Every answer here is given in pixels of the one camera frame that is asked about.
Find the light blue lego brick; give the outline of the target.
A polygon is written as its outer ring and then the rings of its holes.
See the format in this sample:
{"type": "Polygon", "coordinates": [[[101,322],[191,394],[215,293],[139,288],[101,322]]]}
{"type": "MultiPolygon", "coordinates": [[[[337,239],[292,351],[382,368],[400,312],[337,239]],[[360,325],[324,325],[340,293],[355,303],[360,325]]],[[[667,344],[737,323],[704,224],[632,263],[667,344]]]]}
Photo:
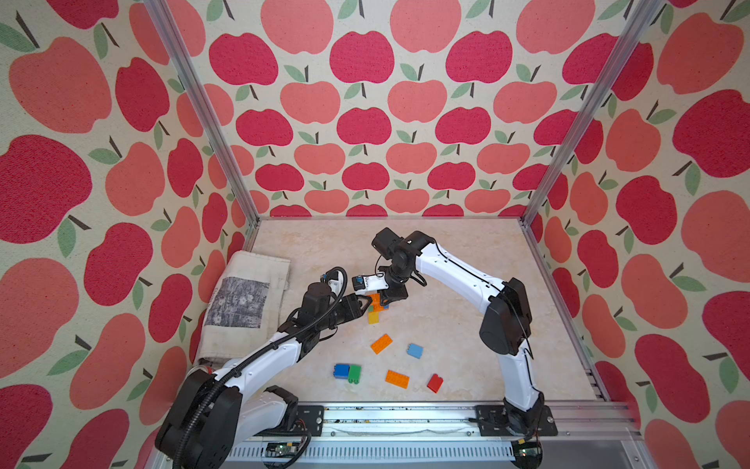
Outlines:
{"type": "Polygon", "coordinates": [[[424,348],[414,343],[410,343],[407,346],[406,353],[409,357],[415,359],[421,359],[424,353],[424,348]]]}

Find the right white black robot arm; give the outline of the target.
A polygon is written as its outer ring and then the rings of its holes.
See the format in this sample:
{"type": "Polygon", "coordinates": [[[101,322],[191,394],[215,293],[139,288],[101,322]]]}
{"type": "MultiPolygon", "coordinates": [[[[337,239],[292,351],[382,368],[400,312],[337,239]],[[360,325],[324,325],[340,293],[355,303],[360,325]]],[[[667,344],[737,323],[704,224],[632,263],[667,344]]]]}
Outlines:
{"type": "Polygon", "coordinates": [[[480,340],[496,353],[500,363],[506,428],[513,435],[534,435],[542,421],[545,397],[532,372],[532,314],[525,285],[515,277],[503,281],[474,268],[421,231],[398,236],[384,228],[373,238],[372,246],[389,264],[373,275],[355,277],[355,293],[378,294],[381,303],[388,305],[408,299],[409,281],[425,286],[431,277],[469,301],[484,315],[480,340]]]}

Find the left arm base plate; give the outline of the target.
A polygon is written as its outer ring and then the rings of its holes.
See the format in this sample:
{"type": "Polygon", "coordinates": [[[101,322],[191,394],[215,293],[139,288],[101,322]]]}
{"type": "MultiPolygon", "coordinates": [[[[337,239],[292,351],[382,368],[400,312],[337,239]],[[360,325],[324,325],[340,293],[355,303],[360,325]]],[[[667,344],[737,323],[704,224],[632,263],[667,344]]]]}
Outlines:
{"type": "Polygon", "coordinates": [[[281,424],[260,432],[259,436],[302,437],[310,434],[312,437],[320,437],[324,412],[324,406],[297,406],[291,417],[283,418],[281,424]]]}

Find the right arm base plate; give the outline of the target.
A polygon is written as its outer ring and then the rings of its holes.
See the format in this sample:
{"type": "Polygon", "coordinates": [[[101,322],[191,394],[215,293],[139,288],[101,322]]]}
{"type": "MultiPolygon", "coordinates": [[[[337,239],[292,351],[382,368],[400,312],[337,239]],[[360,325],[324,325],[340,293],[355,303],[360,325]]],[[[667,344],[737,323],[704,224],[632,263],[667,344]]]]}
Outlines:
{"type": "Polygon", "coordinates": [[[532,438],[559,435],[556,420],[548,406],[521,412],[515,408],[507,410],[505,406],[478,405],[475,406],[475,418],[482,437],[532,438]]]}

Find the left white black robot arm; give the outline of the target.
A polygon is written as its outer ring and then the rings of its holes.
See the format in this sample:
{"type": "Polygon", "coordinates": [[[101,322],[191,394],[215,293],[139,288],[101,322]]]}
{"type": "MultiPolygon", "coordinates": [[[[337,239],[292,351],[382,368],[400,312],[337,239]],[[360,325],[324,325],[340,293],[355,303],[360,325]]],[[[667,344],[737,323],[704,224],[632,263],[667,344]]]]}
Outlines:
{"type": "Polygon", "coordinates": [[[338,326],[361,318],[372,303],[364,289],[323,279],[309,285],[300,307],[270,341],[221,369],[197,369],[182,385],[158,430],[154,447],[176,468],[218,468],[234,446],[267,430],[288,432],[299,424],[298,398],[271,386],[277,374],[300,362],[338,326]]]}

